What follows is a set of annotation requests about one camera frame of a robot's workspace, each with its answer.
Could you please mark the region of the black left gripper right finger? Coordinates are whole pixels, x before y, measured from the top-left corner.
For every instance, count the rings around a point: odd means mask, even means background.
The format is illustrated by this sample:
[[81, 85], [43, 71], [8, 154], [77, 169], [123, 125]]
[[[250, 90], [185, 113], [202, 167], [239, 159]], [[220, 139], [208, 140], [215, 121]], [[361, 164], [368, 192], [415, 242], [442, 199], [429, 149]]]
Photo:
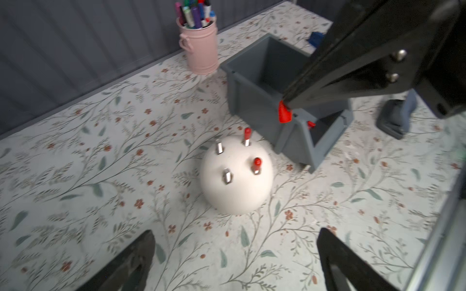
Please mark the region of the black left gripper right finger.
[[330, 229], [321, 228], [317, 238], [320, 263], [328, 291], [395, 291], [397, 288], [358, 257]]

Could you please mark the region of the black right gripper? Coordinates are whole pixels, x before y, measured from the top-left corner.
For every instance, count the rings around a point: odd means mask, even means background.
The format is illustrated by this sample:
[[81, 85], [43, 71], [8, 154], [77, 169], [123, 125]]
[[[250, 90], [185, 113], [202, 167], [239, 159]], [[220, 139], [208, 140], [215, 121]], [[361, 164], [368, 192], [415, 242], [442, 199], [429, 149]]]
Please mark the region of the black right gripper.
[[466, 111], [465, 1], [347, 1], [283, 101], [299, 109], [410, 89], [437, 118]]

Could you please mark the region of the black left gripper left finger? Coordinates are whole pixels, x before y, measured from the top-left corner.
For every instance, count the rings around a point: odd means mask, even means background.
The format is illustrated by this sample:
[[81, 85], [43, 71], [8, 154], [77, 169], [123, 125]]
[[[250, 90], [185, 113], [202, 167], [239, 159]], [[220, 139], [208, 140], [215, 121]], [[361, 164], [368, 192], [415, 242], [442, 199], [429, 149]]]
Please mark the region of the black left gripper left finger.
[[154, 253], [155, 238], [147, 230], [78, 290], [143, 291]]

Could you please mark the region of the red screw sleeve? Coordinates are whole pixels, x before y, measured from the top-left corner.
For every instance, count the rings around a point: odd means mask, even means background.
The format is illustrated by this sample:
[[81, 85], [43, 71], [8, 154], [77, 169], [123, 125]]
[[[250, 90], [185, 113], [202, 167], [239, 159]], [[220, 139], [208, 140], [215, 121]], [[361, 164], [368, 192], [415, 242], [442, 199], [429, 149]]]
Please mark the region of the red screw sleeve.
[[281, 124], [286, 124], [292, 121], [292, 118], [293, 118], [292, 110], [286, 107], [283, 100], [279, 102], [278, 113], [279, 113], [279, 122]]
[[243, 136], [243, 144], [245, 147], [250, 146], [251, 144], [251, 135], [252, 135], [252, 130], [251, 128], [247, 127], [244, 131], [244, 136]]
[[259, 175], [262, 169], [262, 160], [259, 157], [254, 158], [254, 161], [251, 166], [252, 173]]

